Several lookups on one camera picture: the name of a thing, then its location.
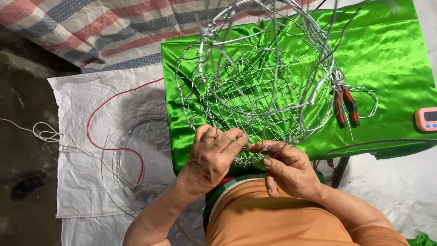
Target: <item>metal wire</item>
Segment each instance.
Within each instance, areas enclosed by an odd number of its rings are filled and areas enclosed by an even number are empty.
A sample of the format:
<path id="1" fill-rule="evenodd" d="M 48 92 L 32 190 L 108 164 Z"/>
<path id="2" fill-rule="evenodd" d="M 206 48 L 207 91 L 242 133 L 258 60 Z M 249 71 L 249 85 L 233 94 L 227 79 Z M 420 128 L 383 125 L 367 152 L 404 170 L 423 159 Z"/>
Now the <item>metal wire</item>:
<path id="1" fill-rule="evenodd" d="M 284 16 L 278 11 L 284 6 L 297 14 Z M 193 130 L 206 122 L 222 131 L 238 127 L 248 135 L 248 143 L 276 140 L 297 145 L 318 131 L 334 114 L 329 94 L 337 86 L 333 72 L 344 77 L 333 53 L 359 11 L 345 24 L 340 41 L 332 48 L 328 41 L 338 15 L 336 7 L 337 1 L 323 28 L 294 0 L 241 0 L 218 12 L 175 65 L 178 101 L 186 123 Z M 250 35 L 236 25 L 239 13 L 247 8 L 260 12 L 258 31 Z M 288 32 L 287 27 L 300 32 Z M 279 36 L 298 38 L 307 47 L 303 51 L 285 49 Z M 259 41 L 266 37 L 271 37 L 271 42 Z M 193 63 L 193 71 L 184 70 Z M 376 98 L 371 90 L 356 89 Z M 370 116 L 377 103 L 376 99 Z M 317 112 L 315 119 L 307 117 L 309 110 Z M 263 157 L 243 151 L 234 164 L 251 165 Z"/>

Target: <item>green cloth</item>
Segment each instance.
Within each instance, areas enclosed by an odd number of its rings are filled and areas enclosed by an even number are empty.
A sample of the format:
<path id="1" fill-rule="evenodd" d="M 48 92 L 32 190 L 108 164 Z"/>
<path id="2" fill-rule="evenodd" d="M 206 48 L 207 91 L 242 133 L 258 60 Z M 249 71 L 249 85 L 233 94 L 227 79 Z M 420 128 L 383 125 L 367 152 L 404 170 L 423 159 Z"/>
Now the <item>green cloth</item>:
<path id="1" fill-rule="evenodd" d="M 414 239 L 407 239 L 411 246 L 437 246 L 437 243 L 428 238 L 427 234 L 419 234 Z"/>
<path id="2" fill-rule="evenodd" d="M 345 73 L 345 82 L 351 86 L 363 86 L 377 91 L 379 99 L 376 114 L 361 120 L 361 126 L 340 129 L 334 115 L 332 120 L 321 130 L 297 145 L 304 150 L 311 160 L 317 158 L 334 158 L 371 153 L 377 158 L 404 156 L 428 149 L 434 144 L 405 142 L 402 139 L 437 139 L 436 133 L 421 133 L 414 124 L 414 112 L 420 108 L 437 106 L 437 91 L 429 64 L 422 31 L 412 0 L 398 1 L 397 13 L 392 13 L 383 2 L 370 1 L 354 5 L 343 14 L 339 14 L 330 37 L 332 46 L 338 43 L 343 26 L 352 17 L 358 7 L 362 9 L 346 29 L 344 40 L 335 52 L 335 59 Z M 332 10 L 317 10 L 313 18 L 324 26 L 330 21 Z M 267 23 L 236 26 L 236 32 L 246 35 L 258 32 Z M 279 27 L 289 33 L 301 35 L 296 27 Z M 258 40 L 260 44 L 271 42 L 272 35 Z M 179 93 L 175 82 L 175 64 L 183 57 L 184 50 L 196 41 L 195 35 L 169 39 L 161 43 L 163 70 L 166 88 L 168 122 L 170 130 L 173 170 L 177 175 L 185 165 L 194 139 L 194 130 L 187 124 L 181 110 Z M 279 34 L 279 45 L 285 50 L 306 49 L 308 46 L 295 35 Z M 187 57 L 196 57 L 195 49 L 186 52 Z M 225 47 L 226 52 L 237 56 L 247 47 L 232 44 Z M 189 77 L 196 67 L 196 60 L 188 61 L 180 68 L 184 76 Z M 289 68 L 299 72 L 299 64 L 286 60 Z M 187 86 L 183 93 L 189 94 Z M 373 99 L 365 93 L 352 91 L 357 101 L 360 115 L 368 115 L 373 106 Z M 315 117 L 314 110 L 308 107 L 304 117 Z M 207 123 L 203 115 L 195 116 L 196 127 Z M 254 168 L 263 169 L 261 164 Z M 230 175 L 244 173 L 245 168 L 232 166 Z"/>

